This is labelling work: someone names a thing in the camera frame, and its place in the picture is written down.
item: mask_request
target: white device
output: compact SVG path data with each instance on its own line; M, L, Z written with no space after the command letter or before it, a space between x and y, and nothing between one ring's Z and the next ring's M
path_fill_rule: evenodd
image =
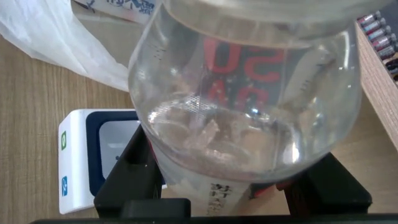
M93 200L140 122L135 110L72 111L58 128L61 214L94 206Z

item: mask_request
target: wooden table surface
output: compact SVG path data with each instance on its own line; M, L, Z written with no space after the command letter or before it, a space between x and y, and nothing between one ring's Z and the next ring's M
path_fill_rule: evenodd
M58 213L58 125L78 108L131 108L129 95L33 60L1 37L0 49L0 223L95 217L93 209ZM372 194L370 212L398 213L398 153L367 98L333 153Z

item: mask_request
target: green icon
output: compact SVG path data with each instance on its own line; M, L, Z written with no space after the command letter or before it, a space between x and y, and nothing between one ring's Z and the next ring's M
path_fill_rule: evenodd
M67 132L64 131L61 135L61 150L67 147Z

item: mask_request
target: glass jar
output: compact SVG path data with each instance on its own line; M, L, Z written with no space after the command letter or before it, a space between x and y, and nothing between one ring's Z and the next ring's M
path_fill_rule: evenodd
M353 21L387 2L163 0L129 87L168 186L226 215L250 183L284 180L330 152L361 103ZM214 208L220 186L234 190Z

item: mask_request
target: blue icon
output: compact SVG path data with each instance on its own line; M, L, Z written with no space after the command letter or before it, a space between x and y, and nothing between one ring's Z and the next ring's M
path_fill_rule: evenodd
M61 188L62 188L62 197L68 195L68 178L62 177L61 181Z

